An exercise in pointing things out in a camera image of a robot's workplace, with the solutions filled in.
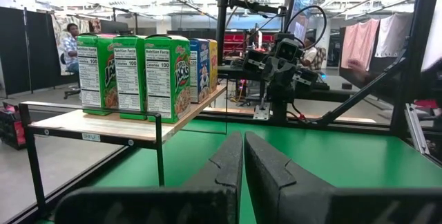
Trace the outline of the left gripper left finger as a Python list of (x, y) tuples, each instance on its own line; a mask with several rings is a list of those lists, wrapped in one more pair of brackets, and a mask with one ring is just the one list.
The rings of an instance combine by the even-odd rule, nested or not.
[(238, 224), (243, 139), (233, 132), (179, 187), (84, 187), (55, 209), (55, 224)]

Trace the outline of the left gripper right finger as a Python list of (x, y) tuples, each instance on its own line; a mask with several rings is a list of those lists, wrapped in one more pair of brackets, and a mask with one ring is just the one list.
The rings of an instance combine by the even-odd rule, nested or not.
[(250, 131), (244, 162), (257, 224), (442, 224), (442, 188), (335, 187)]

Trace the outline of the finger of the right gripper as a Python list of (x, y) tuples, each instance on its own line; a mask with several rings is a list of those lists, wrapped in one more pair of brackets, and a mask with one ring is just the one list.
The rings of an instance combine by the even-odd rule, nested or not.
[(274, 78), (274, 91), (276, 95), (286, 95), (289, 89), (287, 73), (277, 73)]
[(269, 83), (268, 87), (267, 87), (267, 92), (268, 93), (274, 93), (277, 89), (277, 82), (276, 82), (276, 72), (275, 70), (272, 70), (269, 72), (268, 76), (267, 76), (267, 81)]

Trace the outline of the yellow Corn Pops cereal box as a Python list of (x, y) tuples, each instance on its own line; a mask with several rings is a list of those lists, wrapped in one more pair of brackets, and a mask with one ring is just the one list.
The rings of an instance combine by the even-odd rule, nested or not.
[(218, 43), (214, 39), (209, 40), (209, 58), (210, 58), (210, 89), (216, 90), (218, 85)]

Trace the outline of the blue Frosted Flakes cereal box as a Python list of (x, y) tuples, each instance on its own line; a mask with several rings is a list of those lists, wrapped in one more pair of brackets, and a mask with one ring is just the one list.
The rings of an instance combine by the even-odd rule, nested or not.
[(209, 41), (207, 39), (192, 38), (191, 51), (191, 102), (199, 104), (210, 94), (210, 60)]

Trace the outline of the green Apple Jacks cereal box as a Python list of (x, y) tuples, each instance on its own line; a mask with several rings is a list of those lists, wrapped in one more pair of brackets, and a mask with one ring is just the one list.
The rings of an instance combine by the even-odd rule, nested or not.
[(190, 110), (190, 41), (178, 35), (151, 35), (144, 40), (146, 97), (150, 112), (175, 123)]
[(146, 110), (144, 38), (137, 35), (113, 39), (120, 111)]
[(84, 33), (77, 38), (81, 103), (94, 108), (85, 110), (85, 113), (108, 115), (106, 109), (118, 107), (114, 37)]

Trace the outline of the wooden shelf with black legs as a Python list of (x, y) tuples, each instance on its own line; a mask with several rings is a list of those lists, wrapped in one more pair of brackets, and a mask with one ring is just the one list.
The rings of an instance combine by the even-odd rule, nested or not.
[[(35, 101), (19, 103), (19, 113), (25, 133), (38, 211), (40, 213), (46, 211), (46, 197), (35, 146), (36, 135), (153, 149), (157, 154), (158, 183), (160, 186), (163, 186), (165, 184), (165, 177), (162, 145), (226, 91), (226, 86), (218, 85), (216, 90), (210, 93), (207, 99), (199, 104), (192, 104), (190, 111), (185, 113), (174, 124), (163, 123), (162, 116), (154, 112), (127, 111), (128, 114), (152, 117), (154, 121), (150, 122), (148, 120), (122, 119), (119, 116), (122, 112), (118, 109), (105, 109), (106, 115), (93, 115), (85, 112), (97, 110), (96, 107), (91, 106)], [(33, 122), (30, 119), (30, 106), (68, 109), (69, 112)]]

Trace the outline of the red bin rack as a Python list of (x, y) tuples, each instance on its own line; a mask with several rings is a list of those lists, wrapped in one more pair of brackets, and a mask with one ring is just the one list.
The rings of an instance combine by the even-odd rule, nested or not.
[(241, 55), (256, 42), (256, 35), (247, 32), (227, 32), (224, 35), (223, 55)]

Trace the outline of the person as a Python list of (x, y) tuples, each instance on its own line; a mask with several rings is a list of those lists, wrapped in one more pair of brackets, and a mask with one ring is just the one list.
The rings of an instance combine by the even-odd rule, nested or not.
[(300, 63), (303, 67), (309, 68), (312, 71), (318, 71), (322, 68), (323, 62), (326, 58), (326, 49), (314, 46), (316, 39), (314, 37), (307, 37), (304, 44), (309, 47), (304, 53)]
[(66, 70), (70, 73), (78, 73), (77, 37), (79, 35), (79, 29), (76, 24), (70, 23), (66, 26), (66, 30), (68, 36), (62, 41)]

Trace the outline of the blue display screen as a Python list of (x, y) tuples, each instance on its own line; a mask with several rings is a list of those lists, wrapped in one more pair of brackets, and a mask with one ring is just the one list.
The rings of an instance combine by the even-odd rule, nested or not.
[[(303, 8), (306, 8), (307, 6), (312, 6), (313, 4), (314, 0), (294, 0), (293, 5), (291, 7), (291, 17), (293, 17)], [(311, 16), (311, 9), (307, 9), (301, 12), (289, 24), (288, 31), (298, 39), (304, 39), (307, 32), (310, 16)]]

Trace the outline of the pink hanging cloth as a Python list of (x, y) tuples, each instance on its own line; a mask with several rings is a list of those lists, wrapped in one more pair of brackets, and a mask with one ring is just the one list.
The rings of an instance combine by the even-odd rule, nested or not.
[(370, 19), (364, 23), (357, 23), (345, 28), (341, 68), (349, 68), (349, 61), (355, 59), (368, 69), (379, 22), (379, 19)]

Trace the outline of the white hanging cloth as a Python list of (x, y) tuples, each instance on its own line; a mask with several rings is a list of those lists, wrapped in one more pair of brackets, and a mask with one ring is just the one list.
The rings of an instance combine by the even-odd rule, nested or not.
[(402, 50), (405, 38), (410, 33), (412, 13), (395, 13), (379, 23), (375, 57), (396, 57)]

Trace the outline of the floral patterned cloth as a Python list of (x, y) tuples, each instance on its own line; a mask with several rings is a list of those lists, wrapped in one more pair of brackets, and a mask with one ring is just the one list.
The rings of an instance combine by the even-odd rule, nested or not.
[(61, 58), (64, 58), (65, 55), (64, 40), (70, 37), (70, 33), (67, 31), (67, 25), (76, 24), (79, 28), (79, 33), (82, 34), (90, 32), (89, 21), (74, 16), (63, 15), (51, 15), (51, 21), (59, 57), (60, 74), (61, 76), (67, 76), (70, 75), (70, 73), (66, 72), (66, 65), (61, 62)]

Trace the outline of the black and red case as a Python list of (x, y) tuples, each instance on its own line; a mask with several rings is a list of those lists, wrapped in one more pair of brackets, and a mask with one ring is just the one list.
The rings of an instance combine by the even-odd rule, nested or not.
[(18, 106), (2, 102), (0, 106), (0, 140), (16, 150), (26, 147)]

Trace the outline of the black room divider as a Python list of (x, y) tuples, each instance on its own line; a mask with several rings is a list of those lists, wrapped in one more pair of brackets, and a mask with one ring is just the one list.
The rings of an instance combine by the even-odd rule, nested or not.
[(49, 14), (0, 7), (0, 64), (8, 95), (77, 81), (62, 75)]

